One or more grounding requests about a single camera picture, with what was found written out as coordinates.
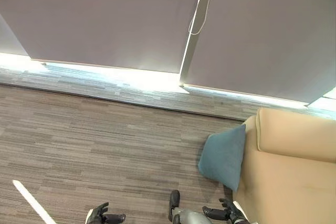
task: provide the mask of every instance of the gray window shade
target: gray window shade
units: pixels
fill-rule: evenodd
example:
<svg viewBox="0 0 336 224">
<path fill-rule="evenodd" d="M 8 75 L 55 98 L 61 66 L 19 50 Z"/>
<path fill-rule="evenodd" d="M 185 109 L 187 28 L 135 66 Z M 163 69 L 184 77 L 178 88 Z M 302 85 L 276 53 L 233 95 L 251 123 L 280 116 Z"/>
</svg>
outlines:
<svg viewBox="0 0 336 224">
<path fill-rule="evenodd" d="M 197 0 L 0 0 L 35 59 L 178 72 Z"/>
<path fill-rule="evenodd" d="M 186 83 L 302 102 L 336 83 L 336 0 L 211 0 Z"/>
</svg>

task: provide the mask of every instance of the teal pillow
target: teal pillow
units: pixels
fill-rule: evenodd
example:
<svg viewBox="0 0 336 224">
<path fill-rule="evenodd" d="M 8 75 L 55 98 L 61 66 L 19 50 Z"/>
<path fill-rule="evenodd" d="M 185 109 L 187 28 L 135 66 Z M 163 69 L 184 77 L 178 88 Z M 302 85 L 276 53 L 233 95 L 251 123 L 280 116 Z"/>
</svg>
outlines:
<svg viewBox="0 0 336 224">
<path fill-rule="evenodd" d="M 198 163 L 198 169 L 203 176 L 219 181 L 233 191 L 239 185 L 245 127 L 242 124 L 227 132 L 210 135 Z"/>
</svg>

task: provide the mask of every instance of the robotic arm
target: robotic arm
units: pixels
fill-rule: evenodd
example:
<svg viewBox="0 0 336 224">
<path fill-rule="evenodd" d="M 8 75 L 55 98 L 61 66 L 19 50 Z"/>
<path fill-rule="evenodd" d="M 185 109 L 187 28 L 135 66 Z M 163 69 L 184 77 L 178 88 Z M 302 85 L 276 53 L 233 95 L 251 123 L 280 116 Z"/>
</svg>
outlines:
<svg viewBox="0 0 336 224">
<path fill-rule="evenodd" d="M 224 210 L 203 207 L 205 216 L 214 220 L 230 220 L 232 224 L 250 224 L 245 215 L 228 199 L 219 199 Z"/>
<path fill-rule="evenodd" d="M 109 203 L 106 202 L 91 209 L 86 216 L 85 224 L 120 224 L 125 221 L 126 215 L 105 214 L 108 211 Z"/>
</svg>

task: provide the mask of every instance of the light strip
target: light strip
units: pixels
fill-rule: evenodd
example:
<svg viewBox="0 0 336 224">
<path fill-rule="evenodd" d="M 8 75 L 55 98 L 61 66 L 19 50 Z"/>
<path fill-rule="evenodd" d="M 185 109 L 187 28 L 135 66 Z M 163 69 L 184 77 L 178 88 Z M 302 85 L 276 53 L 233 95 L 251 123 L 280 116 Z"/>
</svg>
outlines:
<svg viewBox="0 0 336 224">
<path fill-rule="evenodd" d="M 266 104 L 273 104 L 273 105 L 287 107 L 287 108 L 307 109 L 306 107 L 307 103 L 305 102 L 286 100 L 282 98 L 266 97 L 263 95 L 256 95 L 256 94 L 249 94 L 249 93 L 234 92 L 230 90 L 212 89 L 212 88 L 206 88 L 206 87 L 201 87 L 201 86 L 194 86 L 190 84 L 185 84 L 184 87 L 186 87 L 186 90 L 193 89 L 193 90 L 205 91 L 209 93 L 217 93 L 217 94 L 226 95 L 228 97 L 232 97 L 236 99 L 245 98 L 250 101 L 262 102 Z"/>
<path fill-rule="evenodd" d="M 52 217 L 47 213 L 46 210 L 40 205 L 39 202 L 30 194 L 26 187 L 17 180 L 13 180 L 13 184 L 16 189 L 22 194 L 26 201 L 32 206 L 32 208 L 37 212 L 38 215 L 44 220 L 46 224 L 56 224 Z"/>
</svg>

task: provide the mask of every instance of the sofa armrest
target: sofa armrest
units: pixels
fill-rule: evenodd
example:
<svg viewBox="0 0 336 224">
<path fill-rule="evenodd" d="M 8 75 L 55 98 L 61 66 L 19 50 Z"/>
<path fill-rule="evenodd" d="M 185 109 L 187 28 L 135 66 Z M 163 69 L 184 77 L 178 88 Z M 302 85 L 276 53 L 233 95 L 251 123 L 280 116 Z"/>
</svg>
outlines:
<svg viewBox="0 0 336 224">
<path fill-rule="evenodd" d="M 274 109 L 256 117 L 260 151 L 336 163 L 336 121 Z"/>
</svg>

